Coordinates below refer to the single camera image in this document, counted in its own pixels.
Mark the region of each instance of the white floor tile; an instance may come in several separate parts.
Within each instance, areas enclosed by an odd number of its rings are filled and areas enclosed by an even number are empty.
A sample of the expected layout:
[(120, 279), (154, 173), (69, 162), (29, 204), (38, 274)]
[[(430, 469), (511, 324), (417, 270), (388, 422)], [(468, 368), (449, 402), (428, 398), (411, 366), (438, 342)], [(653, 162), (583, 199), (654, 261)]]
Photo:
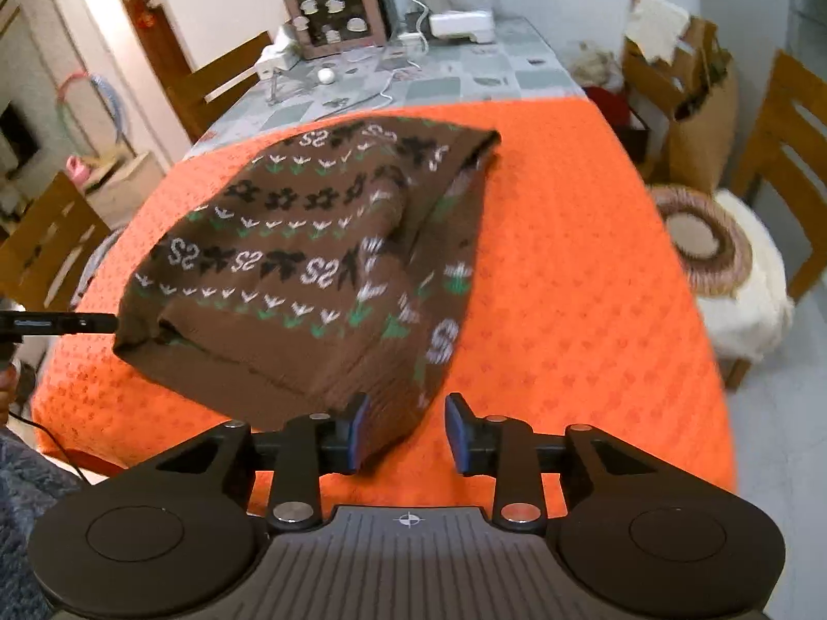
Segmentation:
[(778, 352), (729, 396), (739, 494), (782, 530), (787, 563), (766, 613), (824, 617), (827, 585), (827, 290), (798, 306)]

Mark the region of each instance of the wooden chair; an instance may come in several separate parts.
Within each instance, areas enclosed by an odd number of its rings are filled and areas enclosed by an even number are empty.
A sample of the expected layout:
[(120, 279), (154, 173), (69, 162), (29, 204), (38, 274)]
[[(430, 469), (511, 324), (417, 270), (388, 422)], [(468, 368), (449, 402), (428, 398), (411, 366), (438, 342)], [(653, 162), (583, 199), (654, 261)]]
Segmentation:
[(211, 101), (206, 100), (207, 96), (252, 68), (262, 55), (262, 49), (270, 43), (270, 35), (263, 32), (230, 53), (225, 53), (218, 60), (167, 86), (172, 107), (193, 144), (207, 132), (218, 117), (235, 105), (247, 90), (255, 86), (258, 76), (253, 74), (243, 79)]
[[(818, 281), (827, 268), (827, 201), (809, 177), (784, 153), (787, 144), (827, 184), (827, 139), (802, 116), (804, 107), (827, 125), (827, 84), (787, 53), (776, 55), (767, 94), (758, 113), (730, 190), (743, 200), (754, 197), (762, 181), (770, 183), (795, 215), (809, 240), (812, 255), (787, 287), (794, 302)], [(736, 361), (726, 379), (737, 389), (750, 362)]]
[(69, 177), (57, 173), (0, 244), (0, 296), (29, 312), (66, 312), (86, 262), (108, 235)]

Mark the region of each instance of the door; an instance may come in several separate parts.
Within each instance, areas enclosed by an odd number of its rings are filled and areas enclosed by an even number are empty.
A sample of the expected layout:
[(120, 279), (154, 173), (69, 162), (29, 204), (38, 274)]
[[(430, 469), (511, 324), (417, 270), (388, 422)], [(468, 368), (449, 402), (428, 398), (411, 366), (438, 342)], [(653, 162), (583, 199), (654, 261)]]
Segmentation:
[(192, 73), (161, 0), (121, 0), (138, 40), (164, 91)]

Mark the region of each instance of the white fabric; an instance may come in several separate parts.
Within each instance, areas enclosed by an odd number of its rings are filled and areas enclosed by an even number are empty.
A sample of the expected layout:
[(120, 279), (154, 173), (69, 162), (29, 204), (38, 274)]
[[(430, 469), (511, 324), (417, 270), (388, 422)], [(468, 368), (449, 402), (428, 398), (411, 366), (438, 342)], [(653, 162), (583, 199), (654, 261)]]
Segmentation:
[(753, 270), (733, 297), (698, 297), (696, 302), (720, 359), (758, 363), (780, 345), (792, 326), (794, 305), (787, 296), (784, 262), (749, 207), (729, 191), (718, 191), (714, 198), (747, 234), (753, 246)]
[(662, 58), (671, 65), (675, 47), (691, 19), (686, 9), (666, 0), (638, 0), (629, 15), (625, 35), (640, 47), (647, 63)]

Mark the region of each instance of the red object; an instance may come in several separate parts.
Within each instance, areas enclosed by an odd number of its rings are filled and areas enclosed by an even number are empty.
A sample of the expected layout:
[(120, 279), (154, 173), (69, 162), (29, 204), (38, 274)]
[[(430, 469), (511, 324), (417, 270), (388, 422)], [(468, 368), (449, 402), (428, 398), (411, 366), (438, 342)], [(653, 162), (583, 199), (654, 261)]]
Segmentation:
[[(594, 105), (473, 102), (383, 114), (495, 128), (503, 138), (488, 170), (468, 313), (440, 393), (462, 392), (474, 412), (517, 417), (543, 433), (587, 422), (733, 489), (710, 342), (663, 221)], [(79, 311), (116, 312), (135, 266), (181, 215), (263, 147), (336, 120), (178, 163), (114, 244)], [(228, 419), (148, 382), (113, 355), (112, 343), (109, 335), (61, 338), (32, 399), (35, 420), (68, 450), (133, 466)], [(323, 478), (325, 509), (489, 507), (493, 480), (454, 470), (443, 409), (438, 397), (412, 437), (369, 474)], [(38, 442), (54, 452), (40, 433)], [(266, 475), (255, 485), (254, 510), (266, 506)], [(545, 487), (549, 513), (565, 513), (557, 477), (547, 476)]]
[(585, 90), (589, 100), (597, 105), (603, 118), (609, 122), (612, 128), (631, 124), (632, 111), (625, 97), (615, 95), (615, 93), (599, 86), (589, 86)]

